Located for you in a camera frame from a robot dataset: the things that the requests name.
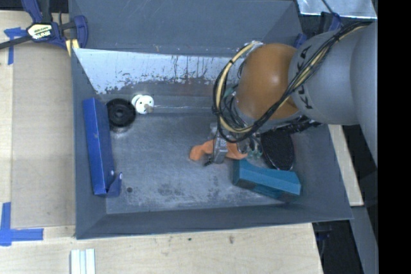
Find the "wooden table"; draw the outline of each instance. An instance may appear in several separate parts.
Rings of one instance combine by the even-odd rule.
[[[27,13],[0,11],[0,41],[8,40],[4,29],[30,23]],[[13,65],[7,54],[0,52],[0,202],[12,202],[12,227],[45,229],[43,241],[0,247],[0,273],[69,273],[70,251],[86,248],[95,249],[97,274],[322,273],[311,224],[77,241],[68,55],[32,42],[15,47]],[[363,205],[342,129],[329,129],[350,204]]]

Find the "gray bin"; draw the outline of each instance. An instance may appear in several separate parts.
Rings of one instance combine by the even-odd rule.
[[[213,80],[236,50],[251,40],[292,45],[301,32],[291,1],[69,0],[69,12],[89,24],[87,49],[72,55],[77,238],[352,218],[327,126],[293,135],[302,184],[293,203],[233,186],[230,160],[204,167],[188,159],[209,137]],[[159,65],[144,76],[147,58]],[[198,65],[189,70],[189,63]],[[161,74],[170,67],[175,76]],[[140,92],[158,107],[112,133],[121,194],[95,196],[82,101]]]

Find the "black round object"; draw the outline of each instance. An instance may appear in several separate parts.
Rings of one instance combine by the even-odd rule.
[[[129,101],[115,98],[109,101],[106,106],[109,112],[110,129],[113,132],[124,132],[130,128],[136,118],[136,109]]]
[[[294,162],[294,145],[288,132],[269,130],[261,134],[263,159],[280,170],[290,170]]]

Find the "clamp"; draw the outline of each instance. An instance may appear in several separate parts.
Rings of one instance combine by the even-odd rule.
[[[85,47],[88,39],[87,20],[83,15],[74,17],[74,22],[57,24],[53,22],[50,12],[50,0],[21,0],[24,11],[27,12],[33,23],[26,28],[27,35],[9,40],[0,44],[0,49],[12,47],[17,44],[32,40],[34,42],[47,42],[71,54],[71,47]],[[76,38],[68,39],[64,30],[76,28]]]

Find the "orange object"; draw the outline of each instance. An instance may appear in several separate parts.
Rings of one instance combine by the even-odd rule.
[[[242,113],[259,119],[288,86],[288,68],[296,49],[285,44],[266,44],[245,59],[236,101]],[[270,119],[283,119],[298,111],[291,98]]]
[[[214,148],[214,139],[210,139],[204,144],[193,146],[190,151],[189,157],[191,160],[198,161],[205,154],[213,154],[213,148]],[[227,149],[228,149],[228,152],[226,154],[227,158],[232,158],[234,160],[241,160],[242,158],[245,158],[247,156],[247,153],[242,154],[238,151],[236,143],[227,142]]]

